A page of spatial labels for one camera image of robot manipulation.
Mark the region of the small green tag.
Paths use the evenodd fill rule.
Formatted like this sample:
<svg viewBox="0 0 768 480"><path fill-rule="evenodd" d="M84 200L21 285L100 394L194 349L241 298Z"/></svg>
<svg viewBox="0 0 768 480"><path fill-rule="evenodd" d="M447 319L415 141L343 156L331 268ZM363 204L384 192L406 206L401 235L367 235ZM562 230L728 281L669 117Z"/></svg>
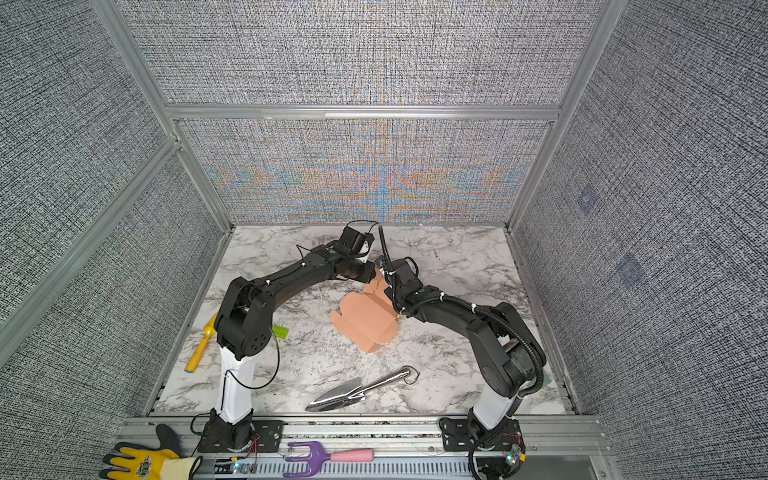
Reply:
<svg viewBox="0 0 768 480"><path fill-rule="evenodd" d="M289 334L289 329L286 327L274 325L272 327L273 334L279 339L286 339Z"/></svg>

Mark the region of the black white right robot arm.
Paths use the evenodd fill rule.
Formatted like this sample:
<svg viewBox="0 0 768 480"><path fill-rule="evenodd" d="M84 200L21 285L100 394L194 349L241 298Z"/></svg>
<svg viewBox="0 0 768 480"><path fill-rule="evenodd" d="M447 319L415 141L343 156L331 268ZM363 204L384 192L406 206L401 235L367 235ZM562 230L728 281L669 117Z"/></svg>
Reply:
<svg viewBox="0 0 768 480"><path fill-rule="evenodd" d="M517 310L501 302L477 305L425 285L415 264L394 260L384 229L378 228L382 255L376 260L393 309L404 317L445 327L466 338L485 387L469 419L484 432L501 427L522 400L543 386L546 355Z"/></svg>

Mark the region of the silver metal garden trowel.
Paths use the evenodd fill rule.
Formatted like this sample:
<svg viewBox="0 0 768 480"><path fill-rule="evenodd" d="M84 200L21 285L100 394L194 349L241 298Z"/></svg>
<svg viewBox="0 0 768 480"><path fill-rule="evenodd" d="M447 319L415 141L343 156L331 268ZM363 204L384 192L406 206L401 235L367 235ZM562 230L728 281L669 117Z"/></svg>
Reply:
<svg viewBox="0 0 768 480"><path fill-rule="evenodd" d="M366 394L371 390L400 380L411 385L418 380L419 375L420 372L415 367L405 365L399 370L390 372L372 382L364 383L361 378L357 377L321 394L305 407L305 411L321 413L346 408L363 401Z"/></svg>

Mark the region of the purple pink garden fork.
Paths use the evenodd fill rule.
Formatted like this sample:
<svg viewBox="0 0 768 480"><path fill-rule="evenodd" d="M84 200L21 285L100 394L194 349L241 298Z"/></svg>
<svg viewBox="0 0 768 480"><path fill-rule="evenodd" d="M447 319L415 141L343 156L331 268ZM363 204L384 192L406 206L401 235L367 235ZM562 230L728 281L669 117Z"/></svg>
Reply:
<svg viewBox="0 0 768 480"><path fill-rule="evenodd" d="M284 461L288 463L304 463L305 468L299 472L286 472L283 474L287 479L310 478L317 475L328 462L341 463L370 463L375 459L374 450L371 448L347 450L330 453L325 450L321 442L289 442L290 448L306 448L308 454L305 456L285 457Z"/></svg>

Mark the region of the yellow black work glove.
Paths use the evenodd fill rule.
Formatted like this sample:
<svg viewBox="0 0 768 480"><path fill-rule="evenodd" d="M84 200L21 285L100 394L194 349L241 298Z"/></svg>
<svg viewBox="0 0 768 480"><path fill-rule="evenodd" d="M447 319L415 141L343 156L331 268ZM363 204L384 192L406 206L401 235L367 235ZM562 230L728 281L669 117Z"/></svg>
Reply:
<svg viewBox="0 0 768 480"><path fill-rule="evenodd" d="M155 428L157 448L119 442L102 461L100 479L165 480L192 479L203 463L201 455L184 456L176 432L166 424Z"/></svg>

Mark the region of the yellow toy shovel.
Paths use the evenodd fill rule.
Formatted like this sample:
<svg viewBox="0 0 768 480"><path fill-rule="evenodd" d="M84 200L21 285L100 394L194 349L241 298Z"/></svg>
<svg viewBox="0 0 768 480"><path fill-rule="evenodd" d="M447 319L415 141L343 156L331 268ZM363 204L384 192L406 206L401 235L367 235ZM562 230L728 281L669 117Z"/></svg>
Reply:
<svg viewBox="0 0 768 480"><path fill-rule="evenodd" d="M218 314L215 313L203 327L202 338L198 342L197 347L195 348L193 354L189 358L184 368L185 373L194 373L198 369L207 346L209 345L212 337L216 334L215 323L217 317Z"/></svg>

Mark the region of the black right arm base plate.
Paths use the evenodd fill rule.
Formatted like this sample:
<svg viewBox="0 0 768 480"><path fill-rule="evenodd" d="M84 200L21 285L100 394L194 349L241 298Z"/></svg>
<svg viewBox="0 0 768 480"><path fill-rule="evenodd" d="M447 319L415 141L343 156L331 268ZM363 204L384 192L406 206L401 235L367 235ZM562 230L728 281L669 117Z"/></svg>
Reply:
<svg viewBox="0 0 768 480"><path fill-rule="evenodd" d="M476 420L469 418L442 417L438 420L443 449L447 452L468 452L475 446L487 430ZM516 419L503 418L500 430L485 440L478 447L479 451L510 451L519 448L525 452L526 446L520 424Z"/></svg>

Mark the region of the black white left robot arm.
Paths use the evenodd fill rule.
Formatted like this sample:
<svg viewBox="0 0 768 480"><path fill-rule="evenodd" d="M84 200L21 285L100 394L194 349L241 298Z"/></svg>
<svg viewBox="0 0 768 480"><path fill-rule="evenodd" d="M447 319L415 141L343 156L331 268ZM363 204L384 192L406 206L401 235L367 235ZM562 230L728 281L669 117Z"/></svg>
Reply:
<svg viewBox="0 0 768 480"><path fill-rule="evenodd" d="M375 276L368 260L375 242L370 231L350 225L341 236L313 247L296 262L263 277L237 277L225 292L214 322L220 347L221 380L215 413L236 424L253 413L255 357L272 340L275 311L310 287L337 278L367 283Z"/></svg>

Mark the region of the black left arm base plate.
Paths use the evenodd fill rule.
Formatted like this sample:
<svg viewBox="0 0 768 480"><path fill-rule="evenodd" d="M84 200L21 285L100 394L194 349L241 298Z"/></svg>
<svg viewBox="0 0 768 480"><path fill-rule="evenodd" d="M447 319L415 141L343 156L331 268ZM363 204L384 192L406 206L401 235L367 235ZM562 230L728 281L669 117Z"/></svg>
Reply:
<svg viewBox="0 0 768 480"><path fill-rule="evenodd" d="M276 453L283 437L281 420L241 420L230 424L216 417L209 420L197 445L201 453Z"/></svg>

